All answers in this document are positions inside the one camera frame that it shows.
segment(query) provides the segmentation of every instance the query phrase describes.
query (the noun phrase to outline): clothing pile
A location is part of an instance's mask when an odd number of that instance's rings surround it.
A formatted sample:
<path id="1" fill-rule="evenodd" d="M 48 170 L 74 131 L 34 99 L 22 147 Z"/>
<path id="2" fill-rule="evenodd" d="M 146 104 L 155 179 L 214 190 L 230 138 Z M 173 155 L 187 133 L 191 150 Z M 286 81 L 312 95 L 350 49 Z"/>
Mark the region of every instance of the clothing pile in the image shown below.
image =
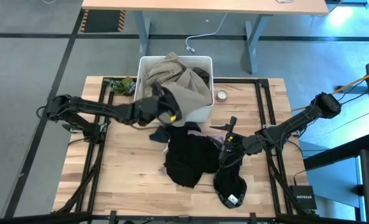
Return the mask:
<path id="1" fill-rule="evenodd" d="M 173 52 L 152 68 L 144 79 L 144 97 L 151 96 L 152 84 L 159 82 L 173 94 L 182 119 L 171 126 L 159 127 L 149 138 L 168 143 L 161 173 L 176 184 L 191 188 L 197 185 L 204 172 L 215 174 L 213 187 L 218 198 L 224 206 L 235 208 L 243 203 L 246 192 L 246 182 L 239 176 L 242 160 L 237 161 L 237 158 L 241 155 L 219 158 L 224 137 L 204 136 L 196 123 L 185 122 L 190 112 L 212 104 L 209 79 L 206 71 L 189 68 Z M 159 119 L 168 123 L 169 115 L 162 114 Z"/>

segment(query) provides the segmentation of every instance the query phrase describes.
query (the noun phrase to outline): white label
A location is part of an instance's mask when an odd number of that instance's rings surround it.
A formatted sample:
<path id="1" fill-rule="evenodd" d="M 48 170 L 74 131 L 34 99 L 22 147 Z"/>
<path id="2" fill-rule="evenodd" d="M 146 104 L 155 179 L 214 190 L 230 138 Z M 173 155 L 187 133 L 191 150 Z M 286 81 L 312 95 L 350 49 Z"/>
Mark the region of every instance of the white label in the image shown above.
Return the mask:
<path id="1" fill-rule="evenodd" d="M 230 195 L 228 198 L 234 205 L 238 202 L 238 199 L 234 195 Z"/>

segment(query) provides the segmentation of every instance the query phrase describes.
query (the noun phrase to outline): wooden table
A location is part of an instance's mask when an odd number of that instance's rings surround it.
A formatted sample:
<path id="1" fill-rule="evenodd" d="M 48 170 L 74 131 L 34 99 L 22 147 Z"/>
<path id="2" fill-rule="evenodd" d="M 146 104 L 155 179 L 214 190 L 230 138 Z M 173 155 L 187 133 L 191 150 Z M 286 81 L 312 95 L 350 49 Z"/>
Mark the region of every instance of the wooden table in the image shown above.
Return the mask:
<path id="1" fill-rule="evenodd" d="M 103 77 L 87 77 L 82 98 L 98 101 L 102 79 Z M 277 123 L 281 123 L 291 117 L 284 80 L 268 80 L 274 114 Z M 229 97 L 226 102 L 215 102 L 208 121 L 200 125 L 203 133 L 225 134 L 209 126 L 224 125 L 229 122 L 231 116 L 238 118 L 234 129 L 238 134 L 252 135 L 261 129 L 255 85 L 215 83 L 214 90 L 215 94 L 218 90 L 225 90 Z M 262 99 L 265 117 L 269 120 L 264 91 Z M 133 97 L 115 96 L 113 104 L 129 103 L 132 100 Z M 93 122 L 92 115 L 81 115 Z M 257 217 L 275 217 L 264 152 L 244 157 L 240 176 L 248 184 L 245 200 L 241 207 L 228 209 L 215 193 L 213 174 L 203 174 L 194 189 L 178 186 L 169 177 L 158 174 L 158 169 L 165 161 L 162 150 L 166 145 L 149 140 L 148 135 L 154 131 L 138 131 L 112 121 L 108 127 L 93 214 L 109 215 L 111 210 L 116 210 L 119 215 L 248 217 L 250 212 L 254 212 Z M 71 140 L 82 137 L 81 134 L 73 134 Z M 79 186 L 87 147 L 87 143 L 78 142 L 68 148 L 54 210 L 62 207 Z M 291 185 L 294 174 L 304 170 L 302 155 L 296 146 L 285 144 L 283 158 L 287 179 Z M 305 172 L 296 178 L 298 184 L 307 184 Z M 279 184 L 277 186 L 281 211 L 285 212 L 283 193 Z M 86 209 L 87 201 L 88 191 L 85 194 L 83 209 Z"/>
<path id="2" fill-rule="evenodd" d="M 249 48 L 250 73 L 258 71 L 256 44 L 273 14 L 326 15 L 325 0 L 294 0 L 278 3 L 276 0 L 83 0 L 84 9 L 131 10 L 140 38 L 140 57 L 147 55 L 151 21 L 144 20 L 142 11 L 202 11 L 258 14 L 256 22 L 245 22 Z"/>

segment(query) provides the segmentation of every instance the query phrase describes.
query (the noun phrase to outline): desk leg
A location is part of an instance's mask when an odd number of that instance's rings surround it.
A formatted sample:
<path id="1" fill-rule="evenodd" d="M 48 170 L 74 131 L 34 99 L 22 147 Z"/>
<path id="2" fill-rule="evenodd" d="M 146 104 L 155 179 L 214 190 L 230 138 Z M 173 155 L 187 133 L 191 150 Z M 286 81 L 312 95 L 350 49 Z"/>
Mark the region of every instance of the desk leg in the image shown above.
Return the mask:
<path id="1" fill-rule="evenodd" d="M 150 19 L 145 19 L 142 11 L 133 11 L 134 20 L 136 21 L 137 30 L 140 38 L 140 54 L 139 57 L 147 55 Z"/>
<path id="2" fill-rule="evenodd" d="M 255 24 L 251 25 L 250 21 L 245 22 L 246 39 L 248 40 L 248 53 L 250 59 L 250 73 L 258 72 L 258 62 L 256 60 L 256 44 L 262 34 L 267 22 L 272 18 L 270 14 L 259 14 Z"/>

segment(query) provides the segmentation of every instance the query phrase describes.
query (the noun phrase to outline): gray floor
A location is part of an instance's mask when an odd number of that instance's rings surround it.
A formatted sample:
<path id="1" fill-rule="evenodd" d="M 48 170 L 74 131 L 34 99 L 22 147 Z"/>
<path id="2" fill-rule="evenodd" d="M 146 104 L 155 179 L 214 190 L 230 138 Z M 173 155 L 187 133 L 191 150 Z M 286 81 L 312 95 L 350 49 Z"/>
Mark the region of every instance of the gray floor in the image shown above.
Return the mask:
<path id="1" fill-rule="evenodd" d="M 0 32 L 71 33 L 80 5 L 81 0 L 57 0 L 53 4 L 2 0 Z M 152 19 L 153 34 L 199 34 L 214 31 L 223 14 L 145 15 Z M 247 19 L 253 21 L 255 16 L 229 14 L 219 34 L 243 35 Z M 130 12 L 123 33 L 136 34 Z M 346 5 L 323 18 L 274 16 L 263 35 L 369 37 L 369 14 L 362 6 Z M 0 39 L 0 212 L 30 144 L 37 123 L 34 111 L 45 103 L 66 44 L 65 39 Z M 190 44 L 197 50 L 196 55 L 211 56 L 216 77 L 249 76 L 244 41 L 191 40 Z M 136 75 L 138 47 L 138 40 L 76 40 L 58 93 L 80 95 L 89 75 Z M 149 55 L 171 51 L 191 55 L 183 40 L 151 40 Z M 369 63 L 369 42 L 260 42 L 257 51 L 257 77 L 285 78 L 292 108 L 308 105 L 316 94 L 331 92 L 334 85 L 364 76 Z M 329 149 L 368 134 L 369 116 L 364 116 L 345 128 L 322 135 L 369 112 L 368 104 L 368 97 L 363 96 L 343 106 L 340 116 L 330 121 L 318 120 L 301 140 Z M 362 129 L 352 131 L 360 125 Z M 69 136 L 60 124 L 48 123 L 16 215 L 50 212 Z M 321 179 L 321 172 L 310 172 L 310 182 L 352 182 L 355 174 L 350 165 L 338 166 L 348 172 L 326 179 Z M 322 184 L 315 191 L 328 197 Z M 318 198 L 317 204 L 324 217 L 354 219 L 353 208 L 348 205 L 325 198 Z"/>

